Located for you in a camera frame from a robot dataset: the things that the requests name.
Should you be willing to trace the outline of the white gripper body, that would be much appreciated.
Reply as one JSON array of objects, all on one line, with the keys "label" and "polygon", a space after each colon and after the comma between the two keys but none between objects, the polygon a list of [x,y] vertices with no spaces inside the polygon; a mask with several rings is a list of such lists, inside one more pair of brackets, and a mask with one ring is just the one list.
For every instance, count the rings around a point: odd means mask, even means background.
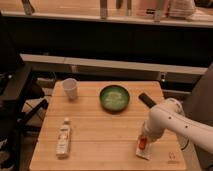
[{"label": "white gripper body", "polygon": [[148,143],[154,143],[160,139],[163,135],[162,131],[156,132],[149,127],[147,122],[144,122],[141,128],[141,132],[138,136],[139,139],[146,139]]}]

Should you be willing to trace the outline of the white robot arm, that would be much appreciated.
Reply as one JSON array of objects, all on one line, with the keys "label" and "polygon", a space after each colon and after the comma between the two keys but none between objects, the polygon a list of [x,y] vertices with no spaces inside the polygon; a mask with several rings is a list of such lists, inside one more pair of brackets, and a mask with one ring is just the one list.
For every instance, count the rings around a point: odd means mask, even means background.
[{"label": "white robot arm", "polygon": [[155,142],[162,137],[164,130],[168,129],[213,154],[213,127],[183,116],[184,111],[178,100],[168,98],[156,103],[150,98],[142,98],[142,101],[150,111],[143,123],[140,137]]}]

